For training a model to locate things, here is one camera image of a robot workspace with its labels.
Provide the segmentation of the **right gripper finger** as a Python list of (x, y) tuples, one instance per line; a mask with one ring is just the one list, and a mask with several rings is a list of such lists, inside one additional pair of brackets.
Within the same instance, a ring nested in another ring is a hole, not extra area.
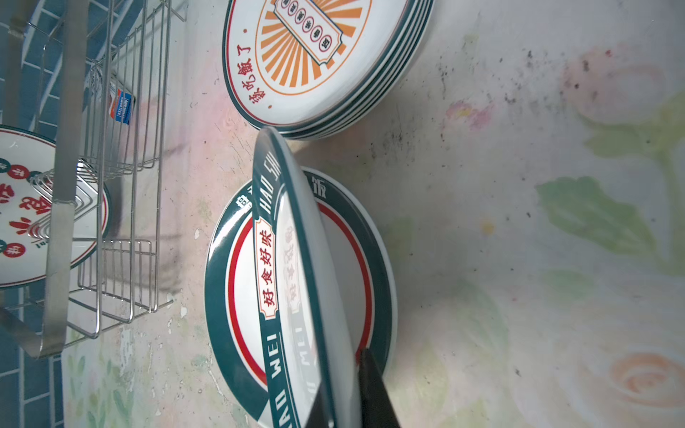
[(362, 426), (400, 428), (382, 374), (369, 349), (364, 349), (360, 353), (359, 383)]

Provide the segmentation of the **grey rim hao plate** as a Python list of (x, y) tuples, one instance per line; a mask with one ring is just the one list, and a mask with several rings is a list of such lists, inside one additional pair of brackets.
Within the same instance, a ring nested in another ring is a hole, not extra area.
[(360, 427), (355, 349), (319, 207), (271, 127), (254, 148), (253, 248), (273, 426)]

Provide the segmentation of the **red ring green plate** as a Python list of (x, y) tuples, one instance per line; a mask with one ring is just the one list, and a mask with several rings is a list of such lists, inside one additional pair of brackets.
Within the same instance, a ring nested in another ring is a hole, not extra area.
[[(319, 205), (342, 304), (359, 351), (373, 354), (382, 374), (397, 338), (397, 296), (383, 239), (363, 205), (321, 171), (303, 171)], [(232, 197), (213, 233), (204, 273), (204, 307), (219, 370), (249, 419), (270, 427), (269, 394), (255, 294), (251, 183)]]

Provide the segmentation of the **thin red rim plate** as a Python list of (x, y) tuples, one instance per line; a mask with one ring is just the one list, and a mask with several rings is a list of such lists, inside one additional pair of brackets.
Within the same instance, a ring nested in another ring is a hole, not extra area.
[(333, 117), (380, 73), (419, 1), (230, 1), (228, 95), (253, 127), (294, 133)]

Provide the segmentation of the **just eat text plate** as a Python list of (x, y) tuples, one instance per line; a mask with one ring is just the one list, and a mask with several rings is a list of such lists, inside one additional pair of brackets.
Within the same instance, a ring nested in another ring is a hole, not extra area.
[[(34, 285), (46, 278), (52, 182), (44, 174), (53, 169), (55, 143), (19, 128), (1, 128), (1, 287)], [(96, 250), (96, 214), (101, 230), (110, 224), (111, 197), (98, 185), (93, 167), (78, 163), (74, 269)]]

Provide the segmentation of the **metal wire dish rack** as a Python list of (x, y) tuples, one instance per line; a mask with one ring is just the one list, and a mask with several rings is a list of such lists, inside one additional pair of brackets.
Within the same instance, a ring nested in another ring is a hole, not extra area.
[(1, 5), (1, 329), (36, 360), (171, 305), (175, 1)]

